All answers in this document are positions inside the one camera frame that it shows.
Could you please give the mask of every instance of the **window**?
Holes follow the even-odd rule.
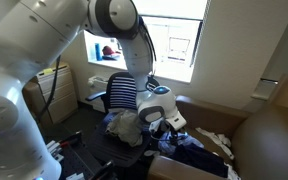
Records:
[[[133,0],[143,17],[157,55],[156,76],[190,82],[207,0]],[[114,38],[85,33],[89,62],[126,69],[123,55],[116,61],[97,61],[95,43],[120,47]]]

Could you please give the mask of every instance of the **office chair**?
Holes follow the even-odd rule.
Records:
[[[149,90],[159,86],[159,83],[152,78],[147,84]],[[148,130],[149,124],[144,126],[142,131],[143,142],[139,146],[131,147],[127,143],[117,138],[106,135],[106,127],[116,112],[109,112],[110,109],[123,108],[137,110],[136,107],[136,86],[133,77],[128,72],[118,72],[113,74],[107,83],[105,92],[99,92],[86,98],[92,101],[101,97],[107,115],[98,125],[95,132],[87,142],[87,146],[94,157],[104,162],[110,160],[119,167],[130,167],[143,154],[145,148],[151,140]]]

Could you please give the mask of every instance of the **white robot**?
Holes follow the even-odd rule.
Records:
[[[60,177],[61,166],[47,151],[21,91],[82,30],[119,40],[127,69],[136,81],[143,120],[163,117],[175,130],[185,125],[168,88],[146,90],[152,43],[131,0],[18,1],[0,21],[0,179]]]

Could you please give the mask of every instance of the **tan chair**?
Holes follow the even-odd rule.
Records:
[[[281,78],[267,104],[254,114],[185,96],[177,98],[177,106],[188,121],[188,132],[205,149],[233,165],[242,180],[288,179],[288,75]],[[230,138],[235,159],[231,161],[221,148],[198,133],[197,127]],[[148,179],[223,178],[158,156],[151,164]]]

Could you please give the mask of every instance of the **white cloth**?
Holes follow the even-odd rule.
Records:
[[[241,180],[241,178],[237,175],[237,173],[233,170],[233,167],[229,164],[225,164],[228,166],[228,172],[227,172],[227,179],[228,180]]]
[[[143,142],[142,123],[136,112],[125,110],[119,112],[107,125],[106,133],[118,136],[121,141],[130,146],[138,146]]]
[[[195,128],[199,133],[203,134],[204,136],[209,137],[215,144],[217,144],[218,146],[220,146],[223,151],[230,157],[230,159],[234,159],[234,155],[232,154],[232,151],[225,145],[231,145],[231,141],[226,138],[223,134],[220,134],[219,136],[221,138],[219,138],[218,136],[216,136],[214,133],[205,131],[201,128]]]

